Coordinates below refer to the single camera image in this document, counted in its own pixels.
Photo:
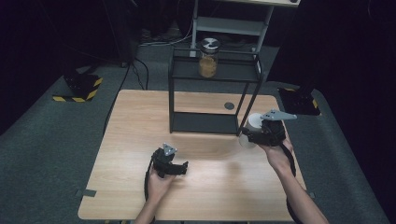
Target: person's left hand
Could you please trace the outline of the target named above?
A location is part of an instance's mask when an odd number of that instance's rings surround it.
[[[160,178],[157,171],[151,167],[148,180],[148,199],[158,203],[169,190],[175,177],[175,175],[165,175],[164,178]]]

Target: table leg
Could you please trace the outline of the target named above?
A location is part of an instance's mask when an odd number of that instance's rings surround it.
[[[196,38],[197,38],[197,19],[198,19],[198,0],[194,3],[194,12],[192,18],[192,41],[191,49],[196,48]],[[196,51],[190,51],[190,57],[195,57]]]

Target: jar lid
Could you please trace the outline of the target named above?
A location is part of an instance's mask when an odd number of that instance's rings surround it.
[[[220,42],[215,38],[205,38],[201,41],[201,51],[205,53],[217,53],[219,47]]]

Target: shelf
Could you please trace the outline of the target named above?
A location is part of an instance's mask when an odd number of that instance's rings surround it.
[[[237,134],[235,115],[175,112],[174,132]]]
[[[238,35],[260,35],[262,21],[238,21],[222,18],[197,18],[197,30]]]
[[[228,51],[219,52],[219,62],[213,77],[199,75],[199,57],[189,57],[190,51],[198,49],[174,48],[169,61],[169,125],[170,133],[223,133],[240,134],[240,128],[245,124],[248,113],[254,103],[263,81],[262,63],[259,55],[252,52]],[[213,114],[198,112],[175,111],[175,80],[190,79],[203,81],[222,81],[245,83],[241,98],[234,114]],[[242,121],[238,122],[238,114],[244,103],[250,83],[256,88],[248,103]]]
[[[199,58],[174,56],[171,62],[171,78],[244,83],[258,83],[261,80],[258,55],[241,53],[241,55],[251,59],[236,60],[221,58],[221,53],[224,52],[219,53],[218,67],[213,77],[202,77],[199,75]]]

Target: black metal frame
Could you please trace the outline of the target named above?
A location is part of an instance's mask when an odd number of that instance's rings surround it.
[[[173,48],[173,54],[169,62],[168,88],[169,88],[169,131],[186,133],[241,133],[245,125],[248,113],[259,93],[263,81],[263,66],[259,54],[254,52],[241,52],[221,50],[219,56],[247,55],[251,60],[234,60],[219,57],[217,73],[214,77],[201,77],[198,73],[199,57],[177,56],[176,52],[190,53],[198,49]],[[204,80],[219,82],[246,83],[235,114],[210,114],[175,111],[175,79]],[[238,114],[245,100],[250,83],[256,84],[247,111],[241,124],[238,125]]]

